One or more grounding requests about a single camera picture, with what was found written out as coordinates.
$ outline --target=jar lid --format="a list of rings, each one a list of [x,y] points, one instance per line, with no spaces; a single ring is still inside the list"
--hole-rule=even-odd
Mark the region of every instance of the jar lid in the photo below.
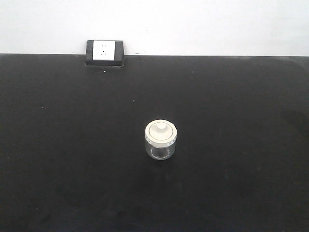
[[[146,141],[156,148],[165,148],[176,142],[177,130],[166,120],[155,120],[146,126]]]

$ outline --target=outlet cover plate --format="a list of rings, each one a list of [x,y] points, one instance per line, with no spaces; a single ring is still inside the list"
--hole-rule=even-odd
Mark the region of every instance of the outlet cover plate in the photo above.
[[[93,60],[114,60],[115,41],[114,40],[94,40],[92,50]]]

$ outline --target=black table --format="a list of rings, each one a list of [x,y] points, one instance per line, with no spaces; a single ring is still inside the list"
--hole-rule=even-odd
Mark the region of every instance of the black table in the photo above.
[[[309,58],[0,55],[1,232],[304,232],[308,171]]]

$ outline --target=electrical outlet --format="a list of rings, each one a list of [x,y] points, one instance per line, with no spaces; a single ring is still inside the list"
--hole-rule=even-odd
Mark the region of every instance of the electrical outlet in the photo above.
[[[121,40],[88,40],[86,65],[119,68],[125,64],[124,44]]]
[[[94,40],[92,59],[93,60],[115,60],[115,41],[114,40]]]

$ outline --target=glass jar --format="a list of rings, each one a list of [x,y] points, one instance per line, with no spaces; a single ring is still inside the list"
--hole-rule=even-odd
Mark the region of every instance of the glass jar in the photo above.
[[[166,160],[174,154],[177,130],[166,120],[150,122],[145,130],[145,147],[148,155],[156,160]]]

